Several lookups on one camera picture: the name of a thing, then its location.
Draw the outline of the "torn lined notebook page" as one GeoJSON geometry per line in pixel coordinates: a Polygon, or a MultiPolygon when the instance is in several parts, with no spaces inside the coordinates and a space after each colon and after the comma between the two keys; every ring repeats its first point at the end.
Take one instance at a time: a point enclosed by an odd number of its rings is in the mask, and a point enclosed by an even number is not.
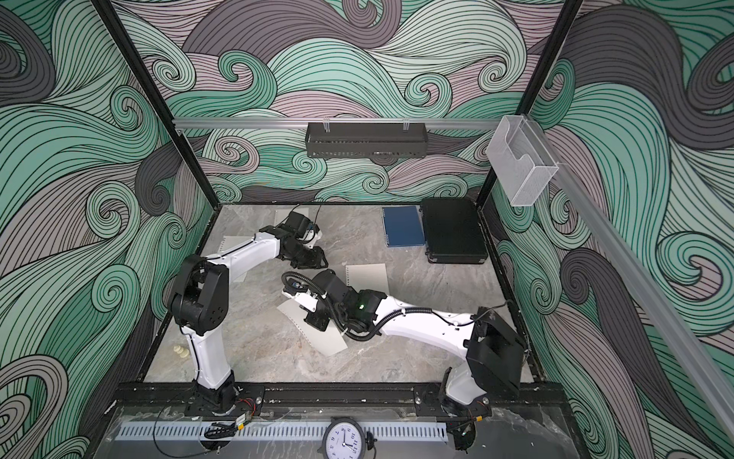
{"type": "Polygon", "coordinates": [[[248,270],[252,268],[253,236],[225,236],[218,250],[218,254],[225,260],[229,269],[229,282],[241,283],[245,280],[248,270]]]}

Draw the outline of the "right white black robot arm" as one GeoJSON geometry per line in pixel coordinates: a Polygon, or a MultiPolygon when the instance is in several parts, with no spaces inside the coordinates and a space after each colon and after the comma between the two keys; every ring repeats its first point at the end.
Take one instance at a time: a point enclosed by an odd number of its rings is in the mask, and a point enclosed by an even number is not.
{"type": "Polygon", "coordinates": [[[396,336],[462,358],[462,365],[449,368],[443,377],[446,405],[469,407],[484,398],[520,395],[526,344],[495,307],[454,314],[350,286],[317,292],[301,285],[292,298],[307,312],[306,322],[320,331],[332,323],[355,342],[396,336]]]}

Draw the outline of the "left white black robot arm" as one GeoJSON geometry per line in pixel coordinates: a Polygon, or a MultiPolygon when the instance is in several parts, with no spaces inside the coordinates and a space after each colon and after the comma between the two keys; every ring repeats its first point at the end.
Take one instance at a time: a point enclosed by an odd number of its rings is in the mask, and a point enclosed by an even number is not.
{"type": "Polygon", "coordinates": [[[260,229],[249,240],[211,256],[189,256],[174,281],[167,309],[187,339],[194,364],[194,394],[215,415],[235,408],[235,376],[227,361],[222,325],[229,311],[229,284],[273,259],[294,269],[326,268],[318,225],[286,224],[260,229]]]}

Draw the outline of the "blue cover notebook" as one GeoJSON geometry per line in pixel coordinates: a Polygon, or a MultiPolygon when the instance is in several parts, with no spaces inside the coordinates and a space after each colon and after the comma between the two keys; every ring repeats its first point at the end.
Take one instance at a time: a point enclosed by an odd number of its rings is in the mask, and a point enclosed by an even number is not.
{"type": "Polygon", "coordinates": [[[382,220],[388,248],[424,246],[424,230],[417,207],[383,208],[382,220]]]}

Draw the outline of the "round analog clock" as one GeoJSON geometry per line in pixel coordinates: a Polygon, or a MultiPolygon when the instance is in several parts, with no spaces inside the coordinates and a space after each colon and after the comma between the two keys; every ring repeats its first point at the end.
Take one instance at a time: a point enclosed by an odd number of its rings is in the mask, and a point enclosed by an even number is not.
{"type": "Polygon", "coordinates": [[[367,451],[361,425],[351,418],[336,418],[325,431],[319,452],[326,459],[363,459],[367,451]]]}

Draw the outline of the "black hard case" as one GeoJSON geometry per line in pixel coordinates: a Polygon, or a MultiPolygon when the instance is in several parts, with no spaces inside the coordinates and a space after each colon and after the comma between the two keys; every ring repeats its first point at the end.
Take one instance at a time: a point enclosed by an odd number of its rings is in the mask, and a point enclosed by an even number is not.
{"type": "Polygon", "coordinates": [[[481,265],[489,256],[475,204],[468,198],[424,198],[420,204],[429,263],[481,265]]]}

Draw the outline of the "small yellow-green object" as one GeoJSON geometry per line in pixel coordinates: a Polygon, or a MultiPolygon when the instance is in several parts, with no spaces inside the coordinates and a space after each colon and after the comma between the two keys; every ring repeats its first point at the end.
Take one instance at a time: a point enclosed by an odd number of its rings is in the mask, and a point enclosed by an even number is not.
{"type": "Polygon", "coordinates": [[[177,354],[177,355],[178,355],[178,356],[179,356],[180,358],[182,358],[182,359],[185,359],[185,358],[187,358],[187,357],[188,357],[188,356],[190,355],[190,353],[189,353],[189,350],[188,350],[187,348],[183,347],[183,346],[180,346],[180,345],[175,345],[175,346],[173,347],[173,351],[174,351],[174,352],[175,352],[175,353],[176,353],[176,354],[177,354]]]}

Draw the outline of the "black wall-mounted tray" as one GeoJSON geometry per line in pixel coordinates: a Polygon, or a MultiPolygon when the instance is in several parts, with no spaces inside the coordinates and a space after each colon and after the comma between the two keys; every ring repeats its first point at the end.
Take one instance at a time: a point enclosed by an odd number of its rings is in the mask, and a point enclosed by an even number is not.
{"type": "Polygon", "coordinates": [[[324,160],[422,158],[428,132],[410,122],[312,122],[305,144],[310,158],[324,160]]]}

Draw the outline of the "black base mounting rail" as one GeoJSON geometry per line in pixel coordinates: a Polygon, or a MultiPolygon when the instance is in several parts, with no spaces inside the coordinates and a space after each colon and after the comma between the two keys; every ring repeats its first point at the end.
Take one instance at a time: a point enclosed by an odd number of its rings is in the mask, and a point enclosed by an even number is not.
{"type": "Polygon", "coordinates": [[[274,419],[298,409],[394,409],[399,414],[434,418],[488,415],[493,407],[564,405],[559,384],[521,384],[515,396],[483,395],[469,405],[451,402],[437,382],[237,382],[235,395],[213,403],[191,382],[126,382],[117,389],[119,405],[183,407],[188,416],[234,417],[244,412],[274,419]]]}

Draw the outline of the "aluminium wall rail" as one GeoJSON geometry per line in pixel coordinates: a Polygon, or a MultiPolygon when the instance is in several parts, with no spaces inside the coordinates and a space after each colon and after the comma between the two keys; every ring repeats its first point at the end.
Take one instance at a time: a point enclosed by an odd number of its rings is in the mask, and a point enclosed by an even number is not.
{"type": "Polygon", "coordinates": [[[309,124],[322,124],[329,129],[332,124],[424,124],[427,130],[487,131],[496,129],[500,119],[388,119],[388,118],[267,118],[225,117],[175,118],[178,130],[199,129],[306,129],[309,124]]]}

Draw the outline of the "clear acrylic wall holder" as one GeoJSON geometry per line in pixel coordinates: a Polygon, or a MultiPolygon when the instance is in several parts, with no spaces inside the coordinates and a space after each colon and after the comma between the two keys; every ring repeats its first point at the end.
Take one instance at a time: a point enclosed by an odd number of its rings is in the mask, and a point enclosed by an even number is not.
{"type": "Polygon", "coordinates": [[[558,171],[552,146],[538,122],[504,116],[486,148],[512,207],[532,207],[558,171]]]}

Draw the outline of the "right side aluminium rail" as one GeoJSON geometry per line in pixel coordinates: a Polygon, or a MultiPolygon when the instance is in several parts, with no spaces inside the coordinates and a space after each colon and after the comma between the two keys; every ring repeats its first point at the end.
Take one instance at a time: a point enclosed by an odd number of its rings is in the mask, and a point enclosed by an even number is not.
{"type": "Polygon", "coordinates": [[[554,174],[558,187],[565,190],[632,298],[656,327],[722,431],[732,439],[733,386],[729,378],[615,226],[617,216],[628,220],[635,217],[636,212],[631,205],[621,206],[614,201],[615,195],[607,187],[603,168],[582,141],[571,139],[569,129],[563,128],[557,133],[555,128],[542,128],[536,120],[529,119],[528,123],[531,133],[541,141],[558,167],[554,174]]]}

